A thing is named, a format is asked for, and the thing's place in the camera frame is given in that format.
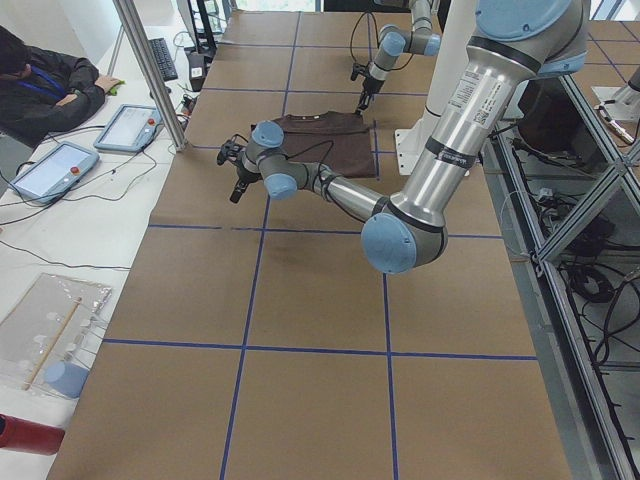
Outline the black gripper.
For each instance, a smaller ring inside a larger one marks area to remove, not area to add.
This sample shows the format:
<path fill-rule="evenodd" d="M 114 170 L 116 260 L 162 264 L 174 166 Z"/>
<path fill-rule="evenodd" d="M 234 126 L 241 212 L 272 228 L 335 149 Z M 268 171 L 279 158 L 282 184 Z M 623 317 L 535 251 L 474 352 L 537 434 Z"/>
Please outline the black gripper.
<path fill-rule="evenodd" d="M 367 110 L 371 104 L 373 95 L 377 94 L 383 85 L 383 80 L 378 80 L 371 76 L 366 77 L 362 83 L 362 95 L 359 98 L 355 112 L 363 113 Z"/>
<path fill-rule="evenodd" d="M 243 156 L 241 156 L 236 162 L 236 171 L 238 175 L 238 182 L 234 186 L 229 198 L 232 203 L 238 203 L 246 192 L 248 186 L 259 181 L 259 173 L 254 172 L 245 165 Z"/>

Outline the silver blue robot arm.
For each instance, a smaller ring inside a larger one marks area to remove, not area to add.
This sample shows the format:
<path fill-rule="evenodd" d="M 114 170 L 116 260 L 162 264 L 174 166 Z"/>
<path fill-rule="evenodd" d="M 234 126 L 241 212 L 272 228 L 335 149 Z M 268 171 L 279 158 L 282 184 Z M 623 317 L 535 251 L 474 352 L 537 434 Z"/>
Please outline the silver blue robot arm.
<path fill-rule="evenodd" d="M 371 99 L 379 93 L 402 54 L 435 56 L 438 53 L 441 37 L 433 31 L 432 25 L 435 3 L 428 0 L 375 1 L 380 6 L 409 9 L 412 24 L 410 30 L 385 25 L 380 30 L 376 56 L 366 65 L 354 61 L 350 79 L 355 81 L 359 76 L 363 77 L 356 114 L 361 115 L 369 107 Z"/>
<path fill-rule="evenodd" d="M 518 86 L 532 79 L 578 71 L 586 58 L 590 5 L 586 1 L 463 1 L 452 4 L 443 34 L 432 16 L 434 1 L 407 1 L 412 25 L 385 26 L 379 49 L 357 65 L 359 108 L 379 92 L 402 54 L 452 61 L 437 69 L 430 96 L 443 101 L 440 113 L 425 112 L 410 129 L 396 131 L 402 190 L 381 195 L 334 172 L 322 162 L 298 162 L 282 147 L 275 122 L 259 122 L 243 143 L 227 140 L 217 157 L 238 176 L 232 201 L 262 182 L 270 198 L 283 200 L 308 190 L 363 224 L 361 244 L 377 270 L 397 274 L 436 260 L 447 245 L 445 208 Z"/>

